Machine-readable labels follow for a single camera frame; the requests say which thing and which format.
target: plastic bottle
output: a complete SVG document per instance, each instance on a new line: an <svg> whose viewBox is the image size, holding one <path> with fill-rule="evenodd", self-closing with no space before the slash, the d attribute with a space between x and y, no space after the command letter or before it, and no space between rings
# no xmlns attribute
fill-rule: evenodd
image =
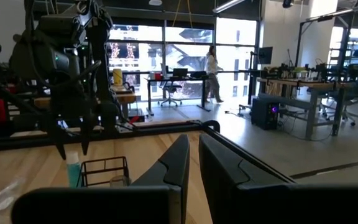
<svg viewBox="0 0 358 224"><path fill-rule="evenodd" d="M68 185L69 187L78 187L81 185L81 179L78 181L78 178L81 174L81 164L78 158L78 152L69 151L66 153L66 163L67 163L67 174L68 174Z"/></svg>

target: black wire rack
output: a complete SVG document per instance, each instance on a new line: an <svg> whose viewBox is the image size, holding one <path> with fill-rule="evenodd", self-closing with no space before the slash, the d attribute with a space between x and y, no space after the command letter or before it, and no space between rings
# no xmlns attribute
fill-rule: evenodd
<svg viewBox="0 0 358 224"><path fill-rule="evenodd" d="M114 176L113 173L118 172L122 172L122 175ZM122 181L123 186L131 184L128 163L124 156L83 162L81 164L81 173L77 180L77 187L106 186L107 184L111 184L111 182L118 181Z"/></svg>

